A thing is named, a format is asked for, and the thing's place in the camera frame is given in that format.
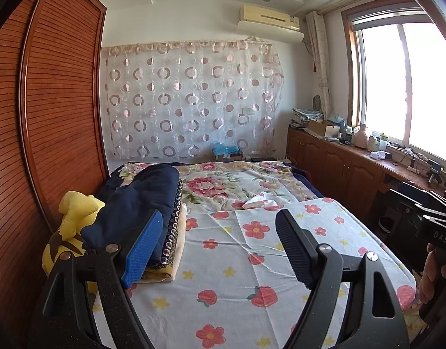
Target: wooden louvered door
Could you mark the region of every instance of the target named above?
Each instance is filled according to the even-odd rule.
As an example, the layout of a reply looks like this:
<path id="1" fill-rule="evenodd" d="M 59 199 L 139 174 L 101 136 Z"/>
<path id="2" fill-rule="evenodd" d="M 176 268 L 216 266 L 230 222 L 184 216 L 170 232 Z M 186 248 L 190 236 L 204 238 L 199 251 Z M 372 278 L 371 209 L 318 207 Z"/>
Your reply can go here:
<path id="1" fill-rule="evenodd" d="M 0 30 L 0 320 L 24 347 L 65 192 L 106 179 L 98 0 L 23 0 Z"/>
<path id="2" fill-rule="evenodd" d="M 106 178 L 98 115 L 105 7 L 98 0 L 40 0 L 23 58 L 23 137 L 44 214 L 58 228 L 65 192 L 89 194 Z"/>
<path id="3" fill-rule="evenodd" d="M 17 89 L 20 53 L 37 0 L 23 0 L 0 29 L 0 320 L 24 342 L 46 280 L 42 252 L 50 231 L 26 177 Z"/>

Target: window frame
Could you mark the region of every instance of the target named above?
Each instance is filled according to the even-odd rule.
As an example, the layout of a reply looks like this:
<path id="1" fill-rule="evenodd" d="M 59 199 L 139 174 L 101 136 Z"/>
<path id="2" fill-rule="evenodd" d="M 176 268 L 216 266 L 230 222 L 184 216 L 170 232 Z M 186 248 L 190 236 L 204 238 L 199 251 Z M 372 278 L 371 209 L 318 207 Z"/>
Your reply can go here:
<path id="1" fill-rule="evenodd" d="M 365 72 L 362 72 L 361 65 L 365 63 L 365 53 L 363 45 L 363 37 L 361 31 L 353 31 L 353 23 L 350 20 L 350 16 L 364 12 L 366 10 L 385 7 L 387 5 L 402 4 L 402 3 L 415 3 L 415 0 L 375 0 L 362 5 L 354 6 L 350 9 L 341 11 L 341 17 L 343 19 L 343 27 L 346 36 L 346 51 L 347 62 L 349 72 L 349 99 L 348 99 L 348 115 L 347 124 L 349 126 L 357 126 L 361 121 L 361 118 L 365 116 L 367 106 L 367 77 Z M 411 117 L 412 117 L 412 73 L 411 64 L 409 60 L 409 51 L 406 41 L 406 34 L 402 23 L 397 23 L 399 38 L 403 45 L 405 67 L 406 67 L 406 122 L 405 122 L 405 134 L 403 140 L 398 138 L 390 138 L 391 141 L 397 142 L 401 145 L 409 146 L 409 137 L 411 131 Z M 372 132 L 372 135 L 379 136 L 381 133 L 376 131 Z M 416 152 L 424 154 L 429 159 L 434 159 L 439 162 L 446 172 L 446 160 L 431 154 L 422 148 L 414 145 L 410 146 Z"/>

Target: circle pattern curtain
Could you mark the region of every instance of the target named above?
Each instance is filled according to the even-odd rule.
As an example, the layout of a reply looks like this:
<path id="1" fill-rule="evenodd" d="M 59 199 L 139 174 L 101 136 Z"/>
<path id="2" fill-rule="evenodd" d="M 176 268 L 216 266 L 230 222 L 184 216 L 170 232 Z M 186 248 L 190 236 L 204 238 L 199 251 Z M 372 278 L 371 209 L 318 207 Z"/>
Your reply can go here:
<path id="1" fill-rule="evenodd" d="M 273 154 L 284 83 L 273 45 L 198 41 L 102 50 L 115 156 L 197 161 L 215 141 L 252 157 Z"/>

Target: beige curtain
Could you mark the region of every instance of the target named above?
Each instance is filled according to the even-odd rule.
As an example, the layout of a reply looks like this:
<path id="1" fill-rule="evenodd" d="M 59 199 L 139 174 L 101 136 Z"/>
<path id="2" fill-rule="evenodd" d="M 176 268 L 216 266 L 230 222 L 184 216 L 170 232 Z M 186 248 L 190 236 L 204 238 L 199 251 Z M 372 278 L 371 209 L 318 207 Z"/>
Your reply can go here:
<path id="1" fill-rule="evenodd" d="M 315 60 L 315 66 L 317 67 L 322 111 L 325 113 L 325 119 L 328 119 L 333 112 L 333 102 L 328 90 L 330 63 L 328 60 L 328 42 L 326 40 L 325 22 L 323 16 L 317 14 L 316 11 L 311 11 L 305 18 L 309 29 L 313 58 Z"/>

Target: yellow plush toy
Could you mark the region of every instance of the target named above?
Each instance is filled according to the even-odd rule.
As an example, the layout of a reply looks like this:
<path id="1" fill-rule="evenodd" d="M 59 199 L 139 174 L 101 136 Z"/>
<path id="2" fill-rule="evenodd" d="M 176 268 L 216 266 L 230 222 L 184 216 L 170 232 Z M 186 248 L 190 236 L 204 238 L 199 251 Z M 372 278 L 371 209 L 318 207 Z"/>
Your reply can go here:
<path id="1" fill-rule="evenodd" d="M 82 256 L 86 252 L 82 248 L 84 240 L 80 231 L 91 225 L 99 210 L 105 206 L 93 195 L 85 196 L 78 192 L 67 192 L 59 203 L 58 211 L 63 214 L 63 220 L 58 230 L 50 237 L 42 255 L 42 268 L 50 274 L 58 256 L 70 251 L 74 256 Z"/>

